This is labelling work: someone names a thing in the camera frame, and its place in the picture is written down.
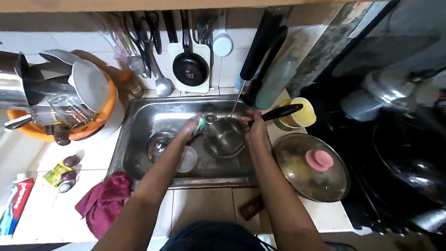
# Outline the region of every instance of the stainless steel sink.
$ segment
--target stainless steel sink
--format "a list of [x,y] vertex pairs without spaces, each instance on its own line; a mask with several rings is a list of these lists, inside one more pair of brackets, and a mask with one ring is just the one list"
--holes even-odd
[[[218,95],[133,99],[127,109],[107,176],[114,171],[124,171],[137,185],[153,165],[146,151],[147,141],[152,135],[166,131],[178,133],[187,119],[199,113],[215,113],[217,118],[227,117],[236,98],[237,95]],[[239,101],[235,116],[245,114],[248,109]],[[204,151],[202,135],[195,137],[189,145],[197,151],[197,165],[190,172],[177,173],[170,189],[256,185],[247,148],[235,158],[215,159]]]

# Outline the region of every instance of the red towel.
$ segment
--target red towel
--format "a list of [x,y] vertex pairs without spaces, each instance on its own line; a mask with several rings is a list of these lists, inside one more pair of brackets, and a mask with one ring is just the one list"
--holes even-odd
[[124,206],[124,200],[130,197],[132,182],[129,175],[116,171],[90,189],[74,206],[97,239],[102,238]]

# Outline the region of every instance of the toothpaste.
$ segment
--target toothpaste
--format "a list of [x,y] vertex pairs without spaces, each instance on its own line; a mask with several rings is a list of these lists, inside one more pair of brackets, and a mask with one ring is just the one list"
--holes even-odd
[[0,218],[0,235],[14,233],[33,186],[33,179],[24,178],[23,174],[17,175],[17,180],[12,185],[11,196]]

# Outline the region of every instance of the running water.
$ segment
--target running water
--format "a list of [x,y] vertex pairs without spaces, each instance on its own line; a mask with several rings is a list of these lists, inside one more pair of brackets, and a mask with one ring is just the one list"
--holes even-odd
[[237,106],[237,103],[239,102],[240,94],[242,94],[242,90],[245,87],[245,84],[246,84],[246,80],[243,80],[242,88],[240,88],[240,90],[239,90],[239,94],[237,96],[237,99],[235,100],[234,107],[232,107],[232,112],[231,112],[231,115],[229,117],[232,117],[232,115],[234,114],[235,107]]

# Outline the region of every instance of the countertop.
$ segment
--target countertop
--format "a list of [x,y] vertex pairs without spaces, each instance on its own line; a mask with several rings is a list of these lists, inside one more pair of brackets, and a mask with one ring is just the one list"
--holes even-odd
[[[286,98],[289,96],[284,91],[273,107]],[[68,146],[46,143],[29,168],[36,183],[16,231],[12,236],[0,236],[0,245],[97,241],[74,205],[104,179],[119,132],[120,128],[107,139],[72,142]],[[295,132],[306,133],[305,128]],[[278,129],[272,121],[268,122],[271,142],[288,133]],[[77,168],[80,170],[78,182],[69,192],[59,194],[42,176],[65,157],[74,154],[82,157]],[[270,234],[271,225],[265,210],[248,222],[238,212],[239,206],[259,193],[258,188],[169,190],[161,204],[153,238],[166,238],[171,232],[197,220],[235,222],[254,234]],[[320,203],[305,198],[301,200],[320,232],[353,231],[340,201]]]

